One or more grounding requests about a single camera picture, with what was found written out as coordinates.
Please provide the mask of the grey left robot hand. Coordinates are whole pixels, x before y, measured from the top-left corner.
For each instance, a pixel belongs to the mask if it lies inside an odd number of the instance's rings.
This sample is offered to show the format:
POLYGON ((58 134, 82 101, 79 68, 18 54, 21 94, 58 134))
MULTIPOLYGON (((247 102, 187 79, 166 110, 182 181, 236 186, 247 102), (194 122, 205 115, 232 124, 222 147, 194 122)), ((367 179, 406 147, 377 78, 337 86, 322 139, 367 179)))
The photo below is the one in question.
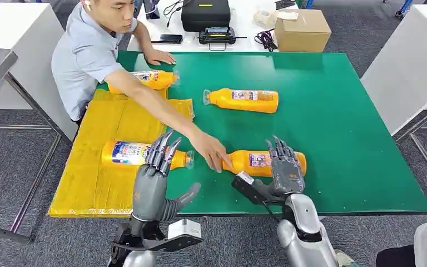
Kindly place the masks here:
POLYGON ((136 173, 133 188, 131 216, 139 221, 167 221, 176 216, 199 193, 201 184, 195 182, 182 195, 175 199, 166 197, 167 176, 178 145, 177 138, 170 145, 173 130, 162 134, 150 147, 145 159, 136 173))

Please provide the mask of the person's left hand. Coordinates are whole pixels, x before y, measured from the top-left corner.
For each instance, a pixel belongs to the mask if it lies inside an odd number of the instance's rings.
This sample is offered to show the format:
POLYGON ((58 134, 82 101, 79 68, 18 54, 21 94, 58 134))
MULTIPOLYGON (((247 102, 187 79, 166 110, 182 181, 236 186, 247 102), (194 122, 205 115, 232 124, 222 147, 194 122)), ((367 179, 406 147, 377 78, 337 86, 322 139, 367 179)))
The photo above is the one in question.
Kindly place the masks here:
POLYGON ((154 48, 150 48, 149 50, 145 50, 143 52, 145 60, 147 63, 155 66, 159 66, 161 63, 166 63, 168 65, 174 65, 176 60, 174 56, 168 52, 156 50, 154 48))

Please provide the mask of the person's right hand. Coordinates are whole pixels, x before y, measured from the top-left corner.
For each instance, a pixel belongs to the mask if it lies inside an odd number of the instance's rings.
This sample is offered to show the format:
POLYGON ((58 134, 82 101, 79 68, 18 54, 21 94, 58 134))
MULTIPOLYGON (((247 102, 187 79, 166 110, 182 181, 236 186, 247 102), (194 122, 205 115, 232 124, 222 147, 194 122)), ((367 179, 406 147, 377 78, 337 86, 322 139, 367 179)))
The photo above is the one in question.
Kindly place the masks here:
POLYGON ((226 149, 218 139, 201 130, 189 134, 188 139, 211 170, 220 173, 223 170, 223 164, 232 167, 232 162, 226 149))

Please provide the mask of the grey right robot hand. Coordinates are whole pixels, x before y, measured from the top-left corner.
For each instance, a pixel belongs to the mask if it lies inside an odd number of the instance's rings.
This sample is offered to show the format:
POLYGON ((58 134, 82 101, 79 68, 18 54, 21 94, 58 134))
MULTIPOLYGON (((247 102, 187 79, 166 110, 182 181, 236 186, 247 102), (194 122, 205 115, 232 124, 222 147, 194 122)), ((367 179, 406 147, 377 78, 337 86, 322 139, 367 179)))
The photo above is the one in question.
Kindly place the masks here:
POLYGON ((264 202, 282 203, 291 194, 303 192, 304 174, 296 151, 277 136, 273 138, 273 142, 265 140, 271 159, 272 181, 265 185, 255 180, 252 186, 264 202))

